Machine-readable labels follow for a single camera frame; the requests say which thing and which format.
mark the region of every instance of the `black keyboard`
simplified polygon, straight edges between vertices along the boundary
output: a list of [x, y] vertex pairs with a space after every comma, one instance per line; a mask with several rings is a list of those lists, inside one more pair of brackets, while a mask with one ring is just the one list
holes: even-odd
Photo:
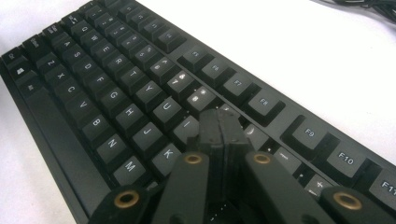
[[313, 197], [342, 185], [395, 214], [393, 164], [136, 1], [89, 2], [1, 61], [77, 222], [118, 186], [162, 183], [210, 108]]

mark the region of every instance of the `brass screw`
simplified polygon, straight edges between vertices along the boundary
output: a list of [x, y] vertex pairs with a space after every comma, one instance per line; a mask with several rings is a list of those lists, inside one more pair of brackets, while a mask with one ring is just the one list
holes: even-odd
[[184, 161], [189, 164], [197, 164], [202, 161], [202, 157], [192, 154], [192, 155], [185, 157]]
[[114, 204], [118, 208], [129, 208], [139, 201], [139, 194], [135, 190], [126, 190], [119, 193], [114, 199]]
[[271, 161], [271, 159], [265, 155], [262, 154], [256, 154], [253, 157], [254, 161], [257, 163], [261, 163], [261, 164], [266, 164], [269, 163]]
[[337, 203], [349, 210], [360, 210], [362, 208], [361, 201], [348, 193], [336, 192], [332, 197]]

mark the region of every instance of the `spacebar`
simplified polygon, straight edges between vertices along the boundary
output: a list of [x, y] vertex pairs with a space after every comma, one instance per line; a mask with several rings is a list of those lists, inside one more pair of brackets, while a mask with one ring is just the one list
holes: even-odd
[[26, 103], [89, 217], [110, 192], [110, 188], [73, 134], [64, 116], [52, 102], [48, 92], [39, 91], [26, 99]]

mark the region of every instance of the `white surface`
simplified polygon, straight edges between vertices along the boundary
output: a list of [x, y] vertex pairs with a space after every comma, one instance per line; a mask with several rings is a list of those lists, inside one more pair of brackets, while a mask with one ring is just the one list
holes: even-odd
[[[0, 55], [85, 2], [3, 0]], [[396, 164], [393, 24], [306, 0], [140, 2]], [[2, 80], [0, 91], [0, 223], [74, 223]]]

